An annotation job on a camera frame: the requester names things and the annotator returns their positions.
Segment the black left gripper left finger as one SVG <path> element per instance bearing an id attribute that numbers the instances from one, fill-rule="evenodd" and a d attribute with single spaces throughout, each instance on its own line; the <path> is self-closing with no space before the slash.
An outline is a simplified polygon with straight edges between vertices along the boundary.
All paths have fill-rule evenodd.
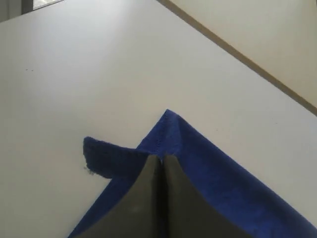
<path id="1" fill-rule="evenodd" d="M 124 197 L 80 238 L 158 238 L 161 162 L 150 155 Z"/>

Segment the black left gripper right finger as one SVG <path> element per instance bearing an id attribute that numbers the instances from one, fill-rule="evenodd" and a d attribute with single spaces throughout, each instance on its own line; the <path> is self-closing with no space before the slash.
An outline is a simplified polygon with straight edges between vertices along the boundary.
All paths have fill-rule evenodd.
<path id="1" fill-rule="evenodd" d="M 250 238 L 210 206 L 181 168 L 177 157 L 163 158 L 170 238 Z"/>

